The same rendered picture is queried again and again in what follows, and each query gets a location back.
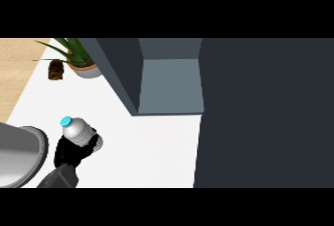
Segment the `dark grey cabinet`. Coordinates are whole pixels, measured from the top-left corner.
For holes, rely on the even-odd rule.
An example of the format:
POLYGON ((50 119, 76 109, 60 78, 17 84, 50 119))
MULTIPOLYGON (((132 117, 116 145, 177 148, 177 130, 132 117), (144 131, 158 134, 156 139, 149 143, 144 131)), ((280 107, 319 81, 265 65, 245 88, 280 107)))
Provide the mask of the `dark grey cabinet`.
POLYGON ((132 116, 199 115, 199 38, 82 38, 82 47, 132 116))

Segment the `clear bottle with blue cap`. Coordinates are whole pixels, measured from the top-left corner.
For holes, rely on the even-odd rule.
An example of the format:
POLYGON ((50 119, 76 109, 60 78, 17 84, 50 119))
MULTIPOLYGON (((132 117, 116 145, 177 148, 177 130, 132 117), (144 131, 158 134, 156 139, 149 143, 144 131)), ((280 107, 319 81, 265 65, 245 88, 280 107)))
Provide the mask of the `clear bottle with blue cap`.
POLYGON ((91 137, 97 136, 93 151, 95 152, 100 149, 103 145, 101 137, 81 118, 64 117, 60 120, 60 127, 63 137, 78 147, 85 146, 91 140, 91 137))

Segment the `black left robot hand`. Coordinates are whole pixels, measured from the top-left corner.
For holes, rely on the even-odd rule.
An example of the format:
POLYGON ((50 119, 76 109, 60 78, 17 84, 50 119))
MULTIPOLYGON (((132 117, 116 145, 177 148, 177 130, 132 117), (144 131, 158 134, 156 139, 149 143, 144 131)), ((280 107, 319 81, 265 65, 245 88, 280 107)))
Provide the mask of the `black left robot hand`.
POLYGON ((98 135, 95 134, 90 138, 88 143, 79 147, 64 138, 64 136, 60 136, 53 157, 54 167, 59 168, 63 164, 76 167, 81 160, 91 155, 97 139, 98 135))

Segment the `small brown jar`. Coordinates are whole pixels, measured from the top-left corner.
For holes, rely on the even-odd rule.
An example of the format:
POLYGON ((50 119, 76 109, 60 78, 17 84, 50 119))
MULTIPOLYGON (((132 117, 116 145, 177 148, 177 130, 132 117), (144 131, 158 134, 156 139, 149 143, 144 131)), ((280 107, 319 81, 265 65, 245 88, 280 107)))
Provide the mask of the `small brown jar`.
POLYGON ((51 60, 48 65, 48 79, 59 80, 61 79, 63 74, 63 65, 60 60, 51 60))

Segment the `green plant in grey pot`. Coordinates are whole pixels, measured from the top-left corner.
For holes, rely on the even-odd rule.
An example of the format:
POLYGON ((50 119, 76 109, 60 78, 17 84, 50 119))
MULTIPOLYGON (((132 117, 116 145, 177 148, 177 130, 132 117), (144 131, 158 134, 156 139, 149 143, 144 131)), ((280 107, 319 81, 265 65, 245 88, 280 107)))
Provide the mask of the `green plant in grey pot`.
POLYGON ((50 61, 67 64, 78 77, 84 79, 97 78, 101 75, 101 72, 79 40, 76 38, 54 38, 54 41, 66 48, 66 50, 60 50, 45 42, 38 41, 38 44, 53 49, 64 57, 64 59, 54 59, 50 61))

